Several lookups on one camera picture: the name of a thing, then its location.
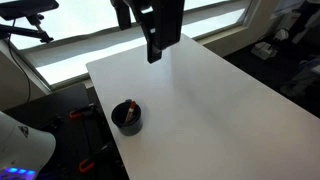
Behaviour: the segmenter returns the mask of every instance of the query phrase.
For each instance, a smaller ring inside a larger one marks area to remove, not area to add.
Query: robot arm
[[[161,59],[162,50],[180,41],[184,0],[111,0],[120,29],[129,28],[129,8],[141,25],[148,46],[148,61]],[[142,11],[152,7],[153,11]]]

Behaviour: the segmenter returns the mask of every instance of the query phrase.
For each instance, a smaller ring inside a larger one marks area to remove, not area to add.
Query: window
[[[88,62],[146,43],[140,27],[126,31],[115,28],[117,18],[108,0],[57,1],[58,9],[42,13],[42,28],[54,42],[40,44],[38,39],[12,36],[19,54],[52,89],[87,77]],[[242,25],[250,4],[251,0],[186,0],[182,33],[199,38]],[[25,18],[18,19],[16,25],[34,28]]]

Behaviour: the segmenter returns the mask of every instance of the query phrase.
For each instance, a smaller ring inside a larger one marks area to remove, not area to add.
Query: blue light
[[[8,171],[8,172],[17,172],[18,169],[17,169],[17,168],[9,168],[7,171]]]
[[[35,174],[35,173],[36,173],[36,172],[34,172],[34,171],[28,171],[28,172],[27,172],[28,175]]]
[[[25,169],[20,169],[20,170],[18,171],[19,174],[24,174],[24,173],[26,173],[26,172],[27,172],[27,170],[25,170]]]

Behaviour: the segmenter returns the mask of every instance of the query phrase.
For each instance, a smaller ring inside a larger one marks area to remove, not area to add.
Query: cable
[[[13,20],[13,23],[12,23],[12,28],[14,28],[16,24],[16,19]],[[9,53],[13,59],[13,61],[17,64],[17,66],[21,69],[21,71],[23,72],[23,74],[25,75],[25,77],[27,78],[27,81],[28,81],[28,98],[25,102],[25,104],[29,103],[30,101],[30,98],[31,98],[31,83],[30,83],[30,79],[29,79],[29,76],[27,75],[27,73],[23,70],[23,68],[20,66],[20,64],[18,63],[18,61],[14,58],[14,55],[12,53],[12,47],[11,47],[11,33],[9,34],[9,39],[8,39],[8,48],[9,48]]]
[[[274,32],[272,32],[272,33],[264,34],[264,35],[260,36],[260,37],[258,38],[258,40],[254,43],[253,48],[254,48],[255,50],[260,50],[260,49],[262,49],[265,45],[267,45],[267,43],[265,42],[265,43],[264,43],[261,47],[259,47],[259,48],[256,47],[257,43],[258,43],[260,40],[262,40],[263,38],[265,38],[265,37],[268,37],[268,36],[277,34],[277,33],[278,33],[279,31],[281,31],[281,30],[285,30],[285,31],[287,31],[287,32],[289,33],[289,30],[288,30],[288,29],[286,29],[286,28],[280,28],[280,29],[278,29],[278,30],[276,30],[276,31],[274,31]]]

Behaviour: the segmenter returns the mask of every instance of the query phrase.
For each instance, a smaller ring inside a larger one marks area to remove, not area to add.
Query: window frame
[[[232,3],[235,3],[235,2],[239,2],[239,1],[245,1],[245,0],[223,1],[223,2],[219,2],[219,3],[215,3],[215,4],[203,6],[203,7],[198,7],[198,8],[186,10],[184,12],[184,16],[192,14],[192,13],[195,13],[195,12],[199,12],[199,11],[205,11],[205,10],[208,10],[208,9],[211,9],[211,8],[217,8],[219,6],[232,4]],[[247,16],[247,14],[249,12],[249,9],[252,6],[253,1],[254,0],[250,0],[250,4],[249,4],[249,6],[248,6],[248,8],[247,8],[247,10],[245,12],[245,18],[244,18],[244,20],[242,22],[238,22],[238,23],[235,23],[235,24],[220,28],[220,29],[212,31],[212,32],[202,34],[202,35],[197,36],[197,37],[195,37],[193,39],[194,40],[198,40],[198,39],[204,38],[206,36],[210,36],[212,34],[216,34],[216,33],[225,31],[225,30],[230,29],[230,28],[238,27],[238,26],[241,26],[241,25],[244,26],[246,24],[246,20],[247,20],[246,16]],[[140,27],[136,22],[134,22],[134,23],[132,23],[132,28],[140,28]],[[48,89],[50,89],[51,91],[55,91],[55,90],[59,90],[59,89],[65,88],[67,86],[70,86],[70,84],[75,84],[75,83],[79,83],[79,82],[84,81],[84,80],[88,80],[90,78],[89,74],[85,73],[85,74],[82,74],[82,75],[79,75],[79,76],[76,76],[76,77],[72,77],[72,78],[70,78],[68,80],[64,80],[64,81],[61,81],[59,83],[50,85],[47,82],[47,80],[37,71],[36,67],[34,67],[32,65],[32,63],[30,63],[29,60],[24,57],[24,54],[37,52],[39,50],[48,50],[48,49],[59,47],[59,46],[62,46],[62,45],[72,44],[72,43],[83,41],[85,39],[99,37],[101,35],[108,35],[108,34],[120,32],[120,31],[121,30],[118,27],[112,27],[112,28],[104,29],[104,30],[101,30],[101,31],[98,31],[98,32],[95,32],[95,33],[92,33],[92,34],[74,36],[74,37],[70,37],[70,38],[66,38],[66,39],[62,39],[62,40],[57,40],[57,41],[54,41],[54,42],[52,42],[50,44],[39,45],[39,46],[35,46],[35,47],[23,49],[23,50],[18,50],[14,46],[14,44],[12,44],[12,47],[13,47],[13,50],[15,51],[15,53],[19,56],[19,58],[21,58],[21,60],[28,66],[28,68],[30,68],[30,70],[37,76],[37,78],[40,79],[40,81],[42,81],[42,83]]]

